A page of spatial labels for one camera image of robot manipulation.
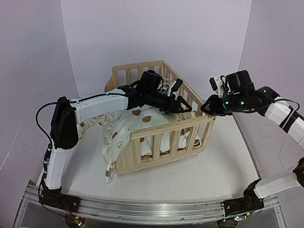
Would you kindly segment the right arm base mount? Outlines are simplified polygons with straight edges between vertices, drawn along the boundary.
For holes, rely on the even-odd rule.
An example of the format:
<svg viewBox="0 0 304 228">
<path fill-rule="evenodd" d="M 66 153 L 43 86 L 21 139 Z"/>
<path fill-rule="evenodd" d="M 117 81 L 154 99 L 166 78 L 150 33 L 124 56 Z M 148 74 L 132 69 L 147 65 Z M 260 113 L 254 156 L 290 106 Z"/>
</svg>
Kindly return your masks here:
<svg viewBox="0 0 304 228">
<path fill-rule="evenodd" d="M 253 201 L 245 200 L 245 198 L 229 199 L 221 202 L 220 205 L 224 208 L 225 217 L 244 215 L 264 208 L 262 199 Z"/>
</svg>

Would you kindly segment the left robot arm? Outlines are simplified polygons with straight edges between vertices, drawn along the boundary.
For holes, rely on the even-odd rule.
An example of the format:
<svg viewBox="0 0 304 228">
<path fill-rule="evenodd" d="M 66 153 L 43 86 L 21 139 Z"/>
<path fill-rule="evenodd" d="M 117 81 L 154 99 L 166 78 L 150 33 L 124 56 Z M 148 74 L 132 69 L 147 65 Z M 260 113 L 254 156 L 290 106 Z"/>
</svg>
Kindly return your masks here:
<svg viewBox="0 0 304 228">
<path fill-rule="evenodd" d="M 65 96 L 39 108 L 54 105 L 50 132 L 43 132 L 49 140 L 43 159 L 41 186 L 45 199 L 52 207 L 64 203 L 61 192 L 63 169 L 68 154 L 80 139 L 80 128 L 94 117 L 113 111 L 131 110 L 148 105 L 166 114 L 179 114 L 192 111 L 192 107 L 180 95 L 174 93 L 183 84 L 176 79 L 166 92 L 162 91 L 163 78 L 153 70 L 143 72 L 140 80 L 130 85 L 90 97 L 69 100 Z"/>
</svg>

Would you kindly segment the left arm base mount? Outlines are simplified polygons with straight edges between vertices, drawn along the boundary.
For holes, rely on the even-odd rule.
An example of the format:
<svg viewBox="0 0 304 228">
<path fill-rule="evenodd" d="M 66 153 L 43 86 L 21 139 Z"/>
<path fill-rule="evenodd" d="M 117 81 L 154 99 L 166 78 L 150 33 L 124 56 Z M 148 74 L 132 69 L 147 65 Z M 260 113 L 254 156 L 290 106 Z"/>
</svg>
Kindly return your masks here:
<svg viewBox="0 0 304 228">
<path fill-rule="evenodd" d="M 76 196 L 63 194 L 60 189 L 42 190 L 39 202 L 53 208 L 66 210 L 68 212 L 78 212 L 81 199 Z"/>
</svg>

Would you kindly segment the wooden pet bed frame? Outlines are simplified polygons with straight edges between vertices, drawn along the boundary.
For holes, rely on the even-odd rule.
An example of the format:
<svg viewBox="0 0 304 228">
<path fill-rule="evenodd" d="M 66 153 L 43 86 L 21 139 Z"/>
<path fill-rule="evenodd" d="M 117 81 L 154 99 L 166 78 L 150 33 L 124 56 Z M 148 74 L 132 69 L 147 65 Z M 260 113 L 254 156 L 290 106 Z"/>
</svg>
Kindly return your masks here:
<svg viewBox="0 0 304 228">
<path fill-rule="evenodd" d="M 133 131 L 126 150 L 115 162 L 118 174 L 163 165 L 204 151 L 216 118 L 200 110 L 204 102 L 186 82 L 178 94 L 187 95 L 187 102 L 197 105 L 195 116 Z"/>
</svg>

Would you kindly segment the bear print cushion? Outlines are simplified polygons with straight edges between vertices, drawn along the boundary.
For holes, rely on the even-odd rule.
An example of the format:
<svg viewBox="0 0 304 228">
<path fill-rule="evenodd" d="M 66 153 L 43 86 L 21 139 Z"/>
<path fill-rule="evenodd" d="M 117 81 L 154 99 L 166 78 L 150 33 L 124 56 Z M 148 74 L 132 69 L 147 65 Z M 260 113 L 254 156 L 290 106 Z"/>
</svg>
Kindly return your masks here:
<svg viewBox="0 0 304 228">
<path fill-rule="evenodd" d="M 101 152 L 107 162 L 105 178 L 178 160 L 201 147 L 196 112 L 166 114 L 142 107 L 98 117 L 103 129 Z"/>
</svg>

